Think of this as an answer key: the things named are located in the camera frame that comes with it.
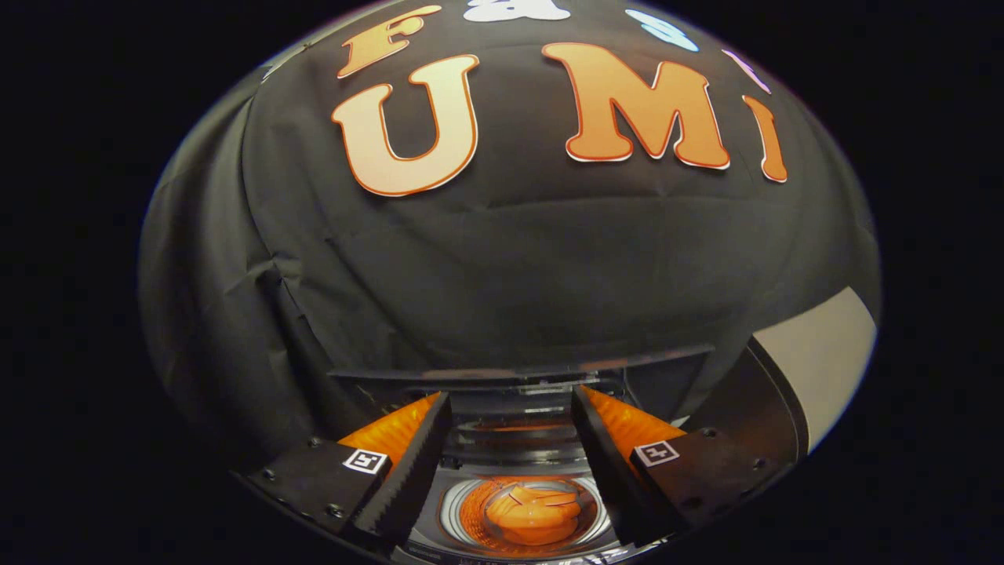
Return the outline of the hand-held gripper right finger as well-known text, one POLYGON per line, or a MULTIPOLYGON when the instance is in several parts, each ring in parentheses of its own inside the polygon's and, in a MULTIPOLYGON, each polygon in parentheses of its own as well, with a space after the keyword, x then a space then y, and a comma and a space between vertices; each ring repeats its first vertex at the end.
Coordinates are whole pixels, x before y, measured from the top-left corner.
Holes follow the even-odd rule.
POLYGON ((614 534, 634 547, 720 521, 793 462, 792 416, 762 391, 726 393, 674 427, 578 386, 570 414, 614 534))

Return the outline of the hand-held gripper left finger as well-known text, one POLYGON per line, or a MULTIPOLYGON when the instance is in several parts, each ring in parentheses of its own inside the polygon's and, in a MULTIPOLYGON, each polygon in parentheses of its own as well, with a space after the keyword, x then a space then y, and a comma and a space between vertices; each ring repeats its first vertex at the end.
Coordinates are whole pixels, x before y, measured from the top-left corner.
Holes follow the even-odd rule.
POLYGON ((262 503, 349 554, 392 554, 419 522, 453 419, 451 395, 322 391, 234 429, 234 475, 262 503))

